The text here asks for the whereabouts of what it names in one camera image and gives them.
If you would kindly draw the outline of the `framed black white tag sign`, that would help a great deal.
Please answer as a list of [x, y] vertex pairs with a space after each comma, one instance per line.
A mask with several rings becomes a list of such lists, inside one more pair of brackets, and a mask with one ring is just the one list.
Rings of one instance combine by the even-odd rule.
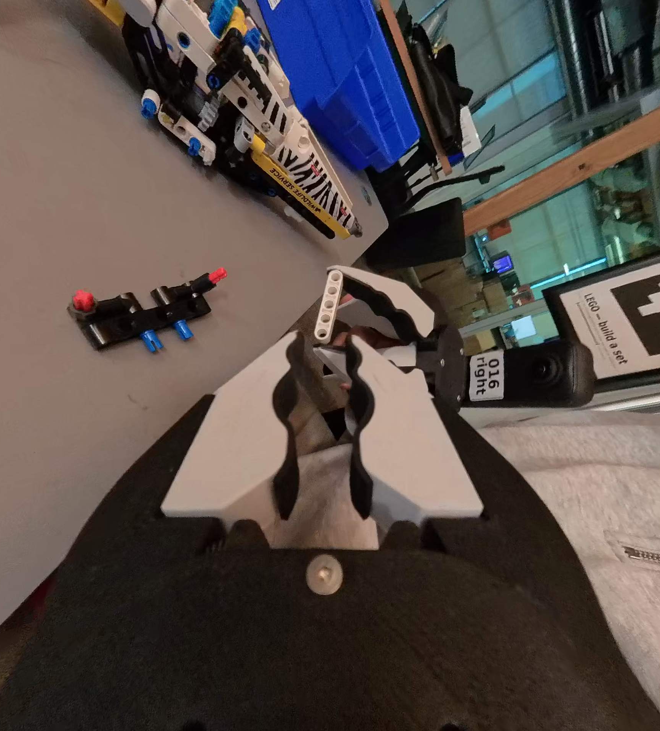
[[560, 338], [590, 350], [597, 392], [660, 384], [660, 250], [543, 298]]

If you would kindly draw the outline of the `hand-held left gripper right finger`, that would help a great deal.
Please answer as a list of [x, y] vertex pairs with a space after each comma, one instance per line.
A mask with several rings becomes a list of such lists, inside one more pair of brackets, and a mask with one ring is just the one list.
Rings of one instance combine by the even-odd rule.
[[403, 372], [352, 335], [345, 350], [356, 422], [350, 456], [356, 512], [377, 524], [480, 517], [483, 503], [424, 373]]

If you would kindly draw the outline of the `black lego assembly red pins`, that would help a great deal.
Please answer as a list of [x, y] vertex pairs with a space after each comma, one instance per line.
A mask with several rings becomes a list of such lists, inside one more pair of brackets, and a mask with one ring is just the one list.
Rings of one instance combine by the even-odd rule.
[[226, 277], [225, 268], [218, 268], [173, 287], [157, 287], [151, 291], [150, 308], [144, 307], [132, 292], [99, 300], [80, 289], [67, 310], [97, 351], [139, 339], [149, 352], [156, 353], [163, 348], [160, 331], [174, 330], [183, 342], [194, 337], [189, 323], [211, 313], [206, 295]]

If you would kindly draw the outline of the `zebra striped lego helicopter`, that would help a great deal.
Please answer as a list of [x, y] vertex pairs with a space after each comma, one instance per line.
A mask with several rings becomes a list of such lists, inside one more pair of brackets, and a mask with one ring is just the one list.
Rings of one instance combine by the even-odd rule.
[[90, 1], [117, 26], [141, 85], [141, 115], [203, 166], [327, 238], [361, 237], [353, 204], [243, 2]]

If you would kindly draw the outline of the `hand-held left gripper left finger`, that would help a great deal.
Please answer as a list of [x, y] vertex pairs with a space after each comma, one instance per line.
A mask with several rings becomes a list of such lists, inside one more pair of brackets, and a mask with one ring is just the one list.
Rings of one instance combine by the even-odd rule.
[[295, 370], [304, 336], [285, 335], [216, 390], [161, 503], [167, 517], [288, 520], [299, 491]]

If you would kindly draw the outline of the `grey sweatshirt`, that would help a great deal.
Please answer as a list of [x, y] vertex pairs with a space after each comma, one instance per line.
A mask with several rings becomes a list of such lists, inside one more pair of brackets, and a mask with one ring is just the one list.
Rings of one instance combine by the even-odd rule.
[[270, 544], [333, 553], [350, 648], [307, 659], [289, 729], [660, 729], [660, 417], [563, 412], [476, 432], [443, 413], [479, 517], [355, 509], [345, 443], [299, 458]]

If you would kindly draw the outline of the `white five-hole lego beam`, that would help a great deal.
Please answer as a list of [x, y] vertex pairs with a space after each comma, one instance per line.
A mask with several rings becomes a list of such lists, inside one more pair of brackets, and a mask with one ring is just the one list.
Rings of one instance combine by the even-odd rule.
[[332, 339], [336, 312], [342, 299], [344, 277], [340, 269], [328, 270], [323, 297], [320, 301], [316, 317], [314, 338], [322, 345], [329, 344]]

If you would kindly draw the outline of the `blue plastic storage bin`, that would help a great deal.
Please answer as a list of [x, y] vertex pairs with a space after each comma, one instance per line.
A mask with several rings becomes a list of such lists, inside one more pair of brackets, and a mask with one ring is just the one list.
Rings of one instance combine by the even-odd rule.
[[354, 169], [384, 172], [419, 138], [371, 1], [259, 1], [312, 129]]

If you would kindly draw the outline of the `black chair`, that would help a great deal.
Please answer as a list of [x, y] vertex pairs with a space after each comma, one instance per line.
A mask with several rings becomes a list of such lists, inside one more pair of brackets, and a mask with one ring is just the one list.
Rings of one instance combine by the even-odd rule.
[[382, 271], [436, 264], [466, 252], [462, 201], [455, 197], [400, 216], [364, 257], [371, 269]]

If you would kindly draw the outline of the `black bag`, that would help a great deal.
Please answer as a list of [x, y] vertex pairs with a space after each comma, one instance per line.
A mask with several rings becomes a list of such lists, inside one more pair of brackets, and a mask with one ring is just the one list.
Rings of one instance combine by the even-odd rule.
[[414, 23], [408, 51], [444, 153], [458, 156], [463, 143], [461, 112], [473, 91], [459, 83], [455, 49], [447, 43], [435, 52], [426, 30]]

